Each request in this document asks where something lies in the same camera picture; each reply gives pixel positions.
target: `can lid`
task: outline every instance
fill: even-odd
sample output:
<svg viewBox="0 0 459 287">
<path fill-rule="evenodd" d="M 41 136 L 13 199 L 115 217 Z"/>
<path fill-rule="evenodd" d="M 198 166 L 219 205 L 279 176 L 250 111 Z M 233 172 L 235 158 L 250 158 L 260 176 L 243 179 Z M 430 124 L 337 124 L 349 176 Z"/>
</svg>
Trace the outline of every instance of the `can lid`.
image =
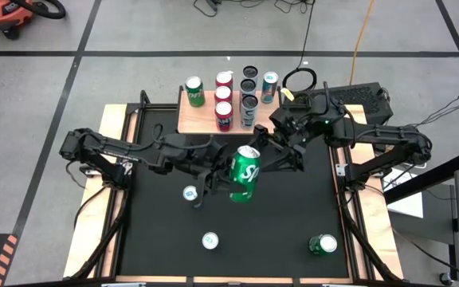
<svg viewBox="0 0 459 287">
<path fill-rule="evenodd" d="M 240 88 L 250 92 L 256 88 L 256 83 L 251 79 L 245 79 L 240 83 Z"/>
<path fill-rule="evenodd" d="M 219 237 L 214 232 L 207 232 L 203 235 L 203 246 L 208 250 L 212 250 L 219 244 Z"/>
<path fill-rule="evenodd" d="M 246 77 L 255 77 L 258 74 L 258 69 L 255 66 L 247 66 L 243 72 Z"/>
<path fill-rule="evenodd" d="M 230 72 L 220 72 L 215 77 L 215 80 L 219 83 L 229 83 L 231 81 L 231 73 Z"/>
<path fill-rule="evenodd" d="M 237 151 L 248 159 L 257 159 L 260 157 L 260 152 L 256 148 L 247 145 L 239 147 Z"/>
<path fill-rule="evenodd" d="M 335 240 L 334 236 L 325 234 L 320 239 L 320 247 L 325 250 L 325 252 L 333 252 L 338 246 L 338 242 Z"/>
<path fill-rule="evenodd" d="M 254 108 L 258 105 L 258 98 L 253 95 L 244 95 L 242 97 L 242 104 L 246 108 Z"/>
<path fill-rule="evenodd" d="M 215 112 L 221 116 L 226 116 L 231 113 L 231 104 L 228 102 L 220 102 L 215 106 Z"/>
<path fill-rule="evenodd" d="M 274 72 L 267 72 L 263 76 L 263 80 L 265 80 L 269 84 L 277 83 L 277 79 L 279 79 L 279 76 L 277 76 L 277 74 Z"/>
<path fill-rule="evenodd" d="M 227 99 L 231 95 L 231 90 L 230 88 L 226 86 L 220 86 L 215 89 L 215 96 L 217 96 L 219 99 Z"/>
<path fill-rule="evenodd" d="M 197 88 L 201 85 L 201 79 L 196 76 L 188 77 L 185 85 L 187 88 Z"/>
<path fill-rule="evenodd" d="M 186 186 L 183 189 L 183 198 L 188 201 L 193 201 L 198 197 L 198 192 L 196 192 L 196 187 L 194 186 Z"/>
</svg>

